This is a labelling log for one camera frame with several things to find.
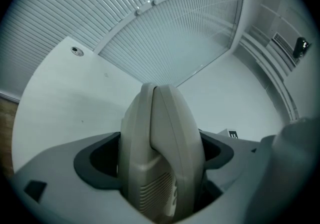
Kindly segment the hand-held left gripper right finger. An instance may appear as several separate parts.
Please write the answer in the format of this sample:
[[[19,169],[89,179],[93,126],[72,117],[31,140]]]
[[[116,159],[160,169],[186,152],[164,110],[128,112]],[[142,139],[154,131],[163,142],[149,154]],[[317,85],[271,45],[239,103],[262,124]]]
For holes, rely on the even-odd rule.
[[[274,137],[261,142],[200,131],[205,152],[201,191],[183,224],[246,224]]]

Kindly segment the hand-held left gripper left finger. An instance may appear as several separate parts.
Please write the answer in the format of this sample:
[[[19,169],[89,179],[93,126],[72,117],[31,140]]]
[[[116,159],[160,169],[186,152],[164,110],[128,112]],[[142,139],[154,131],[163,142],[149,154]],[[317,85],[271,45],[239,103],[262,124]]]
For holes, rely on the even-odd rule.
[[[21,167],[11,185],[42,224],[147,224],[122,195],[119,132],[48,148]]]

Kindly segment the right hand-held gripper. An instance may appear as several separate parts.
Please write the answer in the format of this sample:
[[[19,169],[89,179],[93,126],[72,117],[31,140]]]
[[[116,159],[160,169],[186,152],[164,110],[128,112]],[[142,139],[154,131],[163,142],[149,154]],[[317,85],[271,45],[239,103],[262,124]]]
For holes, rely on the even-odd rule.
[[[238,133],[237,133],[237,131],[235,129],[226,128],[226,129],[220,131],[218,134],[221,135],[221,136],[235,138],[235,139],[239,138],[238,137]]]

